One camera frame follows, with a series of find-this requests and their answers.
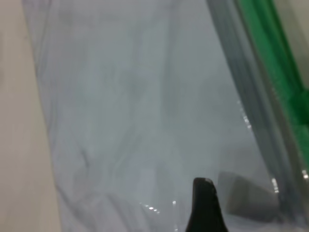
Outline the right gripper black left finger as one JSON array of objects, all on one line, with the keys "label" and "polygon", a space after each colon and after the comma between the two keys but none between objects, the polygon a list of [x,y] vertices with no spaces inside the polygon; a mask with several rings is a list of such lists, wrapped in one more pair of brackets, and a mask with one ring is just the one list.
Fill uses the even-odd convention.
[{"label": "right gripper black left finger", "polygon": [[208,178],[193,180],[192,211],[187,232],[228,232],[216,187]]}]

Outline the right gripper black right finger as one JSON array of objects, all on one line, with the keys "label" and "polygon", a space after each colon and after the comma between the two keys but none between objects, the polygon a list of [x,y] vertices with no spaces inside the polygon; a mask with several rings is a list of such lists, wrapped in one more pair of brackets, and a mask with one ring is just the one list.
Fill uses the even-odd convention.
[{"label": "right gripper black right finger", "polygon": [[230,172],[218,175],[218,198],[223,210],[243,218],[275,218],[280,207],[277,194]]}]

